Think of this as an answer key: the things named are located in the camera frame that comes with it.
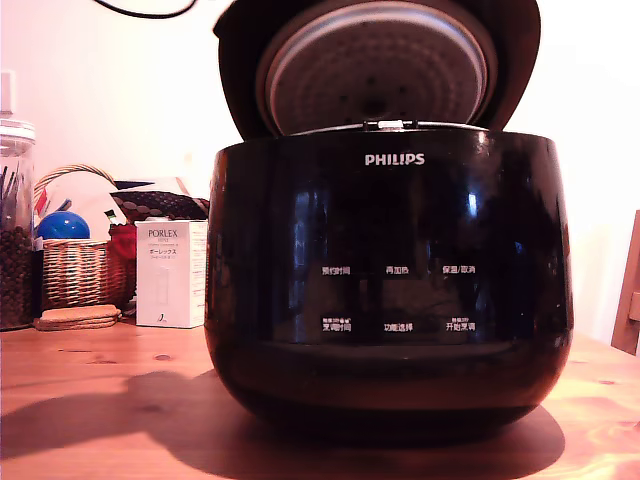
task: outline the philips logo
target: philips logo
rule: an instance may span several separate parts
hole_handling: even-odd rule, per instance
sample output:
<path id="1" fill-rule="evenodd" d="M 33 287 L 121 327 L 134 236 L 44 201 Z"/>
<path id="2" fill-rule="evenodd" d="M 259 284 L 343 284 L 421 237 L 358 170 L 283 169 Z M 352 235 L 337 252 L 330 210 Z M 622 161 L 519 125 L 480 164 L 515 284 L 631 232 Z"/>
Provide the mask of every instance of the philips logo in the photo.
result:
<path id="1" fill-rule="evenodd" d="M 401 153 L 385 155 L 365 155 L 365 166 L 424 165 L 424 153 Z"/>

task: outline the wooden table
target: wooden table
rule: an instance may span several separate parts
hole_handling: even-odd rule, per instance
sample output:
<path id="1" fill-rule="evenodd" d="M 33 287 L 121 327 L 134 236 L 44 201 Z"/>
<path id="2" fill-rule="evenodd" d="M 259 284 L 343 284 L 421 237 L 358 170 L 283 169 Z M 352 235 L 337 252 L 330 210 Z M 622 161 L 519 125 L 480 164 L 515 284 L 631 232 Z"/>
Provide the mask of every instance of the wooden table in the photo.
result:
<path id="1" fill-rule="evenodd" d="M 640 361 L 581 336 L 543 406 L 499 437 L 395 450 L 276 435 L 223 389 L 202 328 L 1 341 L 3 480 L 640 479 Z"/>

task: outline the black cable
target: black cable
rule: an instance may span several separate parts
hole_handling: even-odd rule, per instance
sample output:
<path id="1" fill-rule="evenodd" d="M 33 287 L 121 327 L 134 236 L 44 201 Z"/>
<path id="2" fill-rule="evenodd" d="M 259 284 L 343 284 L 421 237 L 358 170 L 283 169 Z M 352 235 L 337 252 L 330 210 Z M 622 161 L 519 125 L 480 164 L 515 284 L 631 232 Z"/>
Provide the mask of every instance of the black cable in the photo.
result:
<path id="1" fill-rule="evenodd" d="M 184 7 L 182 10 L 178 10 L 177 12 L 172 13 L 140 13 L 140 12 L 132 12 L 130 10 L 125 10 L 120 7 L 116 7 L 115 5 L 111 5 L 110 3 L 105 2 L 104 0 L 93 0 L 99 5 L 102 5 L 109 10 L 119 13 L 121 15 L 126 15 L 127 17 L 135 17 L 135 18 L 144 18 L 147 20 L 164 20 L 167 18 L 175 18 L 179 17 L 183 13 L 187 13 L 189 10 L 193 8 L 198 0 L 191 0 L 191 3 Z"/>

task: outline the inner lid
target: inner lid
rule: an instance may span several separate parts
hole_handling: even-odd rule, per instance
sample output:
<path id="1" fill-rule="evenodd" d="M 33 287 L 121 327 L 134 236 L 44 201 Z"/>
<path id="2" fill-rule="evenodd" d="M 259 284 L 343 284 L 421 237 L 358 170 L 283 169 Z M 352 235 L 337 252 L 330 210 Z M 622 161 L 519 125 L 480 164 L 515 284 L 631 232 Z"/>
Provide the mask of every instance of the inner lid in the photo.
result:
<path id="1" fill-rule="evenodd" d="M 276 135 L 391 119 L 467 124 L 496 75 L 491 36 L 458 4 L 336 0 L 273 37 L 256 99 Z"/>

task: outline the cork coaster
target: cork coaster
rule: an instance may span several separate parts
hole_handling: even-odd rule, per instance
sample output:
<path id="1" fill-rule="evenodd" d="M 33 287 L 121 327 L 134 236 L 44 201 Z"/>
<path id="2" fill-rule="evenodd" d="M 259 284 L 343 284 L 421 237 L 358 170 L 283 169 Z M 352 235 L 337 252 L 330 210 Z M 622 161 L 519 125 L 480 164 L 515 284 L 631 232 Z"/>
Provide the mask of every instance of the cork coaster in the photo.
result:
<path id="1" fill-rule="evenodd" d="M 113 305 L 58 308 L 43 312 L 34 326 L 42 331 L 105 328 L 114 325 L 120 316 L 121 311 Z"/>

